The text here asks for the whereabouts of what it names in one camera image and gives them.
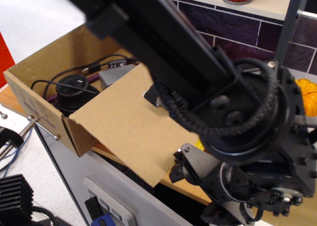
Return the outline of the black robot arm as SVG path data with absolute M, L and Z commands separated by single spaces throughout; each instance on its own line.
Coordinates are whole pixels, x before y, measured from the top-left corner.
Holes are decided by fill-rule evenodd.
M 169 177 L 208 195 L 205 222 L 248 226 L 313 197 L 317 122 L 288 69 L 231 61 L 170 0 L 70 1 L 93 34 L 111 36 L 146 65 L 170 117 L 198 134 L 205 150 L 183 145 Z

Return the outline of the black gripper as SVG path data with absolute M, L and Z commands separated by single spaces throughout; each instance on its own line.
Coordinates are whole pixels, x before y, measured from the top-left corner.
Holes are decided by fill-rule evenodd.
M 176 153 L 175 166 L 169 173 L 171 183 L 185 179 L 199 186 L 211 199 L 200 218 L 214 226 L 249 226 L 240 212 L 240 202 L 226 192 L 221 182 L 223 162 L 191 144 L 184 144 Z

